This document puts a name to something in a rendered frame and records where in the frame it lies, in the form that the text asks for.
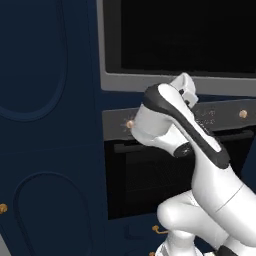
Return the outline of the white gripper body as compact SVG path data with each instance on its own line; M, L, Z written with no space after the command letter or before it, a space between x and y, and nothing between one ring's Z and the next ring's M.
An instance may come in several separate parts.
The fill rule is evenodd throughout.
M181 73L172 82L171 85L178 91L196 92L195 84L192 78L187 73Z

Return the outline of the grey black microwave oven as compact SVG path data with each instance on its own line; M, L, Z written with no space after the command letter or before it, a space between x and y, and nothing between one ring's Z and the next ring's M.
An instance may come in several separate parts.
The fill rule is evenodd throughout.
M168 83L171 75L122 74L106 71L105 30L103 0L96 0L100 85L104 91L144 92L152 84ZM193 77L196 92L206 95L252 96L256 97L256 79Z

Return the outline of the black oven door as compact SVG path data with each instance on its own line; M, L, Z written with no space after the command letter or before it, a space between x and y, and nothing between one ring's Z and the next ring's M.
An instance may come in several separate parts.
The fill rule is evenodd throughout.
M164 200L191 189L195 155L175 158L158 148L115 153L114 144L134 139L121 132L104 136L108 218L154 213Z

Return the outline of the tall navy cupboard door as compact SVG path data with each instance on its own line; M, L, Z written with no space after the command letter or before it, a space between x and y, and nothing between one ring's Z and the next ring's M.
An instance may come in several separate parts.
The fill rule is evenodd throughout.
M95 142L86 0L0 0L0 153Z

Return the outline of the navy cupboard door with knob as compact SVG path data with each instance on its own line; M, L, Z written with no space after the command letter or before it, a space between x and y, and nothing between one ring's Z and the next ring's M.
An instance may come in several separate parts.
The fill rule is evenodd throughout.
M105 256L93 147L0 156L0 232L11 256Z

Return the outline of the navy drawer front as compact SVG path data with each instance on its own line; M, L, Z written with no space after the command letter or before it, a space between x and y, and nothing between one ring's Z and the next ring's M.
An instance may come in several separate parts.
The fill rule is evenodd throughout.
M109 220L106 256L149 256L149 252L155 252L167 236L155 233L154 225L164 231L155 213Z

